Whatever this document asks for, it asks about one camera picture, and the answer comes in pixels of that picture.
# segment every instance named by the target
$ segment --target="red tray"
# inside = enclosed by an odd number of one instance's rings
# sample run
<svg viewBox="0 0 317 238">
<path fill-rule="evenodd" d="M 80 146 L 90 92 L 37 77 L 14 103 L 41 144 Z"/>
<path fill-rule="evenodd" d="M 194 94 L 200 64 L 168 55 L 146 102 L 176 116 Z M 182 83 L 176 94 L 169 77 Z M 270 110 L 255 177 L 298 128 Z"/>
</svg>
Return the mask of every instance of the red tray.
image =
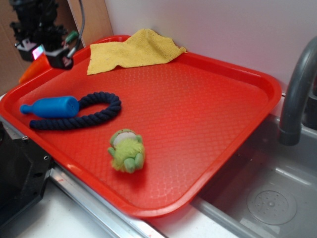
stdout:
<svg viewBox="0 0 317 238">
<path fill-rule="evenodd" d="M 87 76 L 89 60 L 86 47 L 75 55 L 72 70 L 50 69 L 12 89 L 0 102 L 0 114 L 103 198 L 141 218 L 168 214 L 189 203 L 281 97 L 271 76 L 193 53 L 167 64 L 117 67 Z M 22 104 L 40 98 L 80 99 L 100 91 L 118 95 L 122 110 L 99 126 L 33 130 L 29 122 L 39 118 L 19 112 Z M 80 116 L 105 107 L 92 106 Z M 123 128 L 142 135 L 146 149 L 144 168 L 133 174 L 115 171 L 107 152 L 111 136 Z"/>
</svg>

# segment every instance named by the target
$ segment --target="rope loop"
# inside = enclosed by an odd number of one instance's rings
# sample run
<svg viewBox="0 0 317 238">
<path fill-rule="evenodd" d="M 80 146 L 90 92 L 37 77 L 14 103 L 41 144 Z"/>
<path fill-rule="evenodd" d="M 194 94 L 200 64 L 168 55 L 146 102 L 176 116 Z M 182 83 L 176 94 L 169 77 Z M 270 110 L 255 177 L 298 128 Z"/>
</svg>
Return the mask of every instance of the rope loop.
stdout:
<svg viewBox="0 0 317 238">
<path fill-rule="evenodd" d="M 95 92 L 88 94 L 78 101 L 79 110 L 98 103 L 107 103 L 109 106 L 100 112 L 88 116 L 70 119 L 42 119 L 30 121 L 30 127 L 38 130 L 71 130 L 85 128 L 104 123 L 118 115 L 121 110 L 121 101 L 113 93 Z"/>
</svg>

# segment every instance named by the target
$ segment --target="sink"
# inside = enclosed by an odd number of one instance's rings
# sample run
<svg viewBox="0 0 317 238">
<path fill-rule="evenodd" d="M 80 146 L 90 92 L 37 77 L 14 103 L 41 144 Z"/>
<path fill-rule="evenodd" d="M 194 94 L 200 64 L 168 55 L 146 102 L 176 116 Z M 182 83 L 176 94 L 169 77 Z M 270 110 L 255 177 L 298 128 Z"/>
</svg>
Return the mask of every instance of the sink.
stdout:
<svg viewBox="0 0 317 238">
<path fill-rule="evenodd" d="M 303 127 L 299 144 L 281 145 L 278 119 L 262 122 L 199 199 L 223 224 L 242 227 L 242 237 L 316 237 L 317 133 Z"/>
</svg>

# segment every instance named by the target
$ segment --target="sink drain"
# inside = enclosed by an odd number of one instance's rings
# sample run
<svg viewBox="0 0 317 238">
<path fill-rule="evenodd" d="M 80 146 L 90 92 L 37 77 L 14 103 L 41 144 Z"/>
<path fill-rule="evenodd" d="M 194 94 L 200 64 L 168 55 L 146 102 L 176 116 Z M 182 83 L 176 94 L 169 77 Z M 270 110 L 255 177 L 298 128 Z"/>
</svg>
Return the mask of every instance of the sink drain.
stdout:
<svg viewBox="0 0 317 238">
<path fill-rule="evenodd" d="M 273 185 L 252 190 L 247 204 L 252 216 L 269 225 L 289 222 L 297 209 L 295 198 L 289 192 Z"/>
</svg>

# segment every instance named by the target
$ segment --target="green plush toy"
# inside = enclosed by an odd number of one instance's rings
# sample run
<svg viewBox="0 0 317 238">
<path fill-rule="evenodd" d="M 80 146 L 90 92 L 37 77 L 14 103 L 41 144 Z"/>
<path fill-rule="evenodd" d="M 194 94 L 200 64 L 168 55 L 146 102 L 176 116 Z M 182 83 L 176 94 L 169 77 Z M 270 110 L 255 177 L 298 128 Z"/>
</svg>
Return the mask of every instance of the green plush toy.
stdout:
<svg viewBox="0 0 317 238">
<path fill-rule="evenodd" d="M 108 152 L 113 157 L 112 167 L 132 174 L 143 168 L 145 149 L 142 137 L 130 129 L 117 131 L 110 139 Z"/>
</svg>

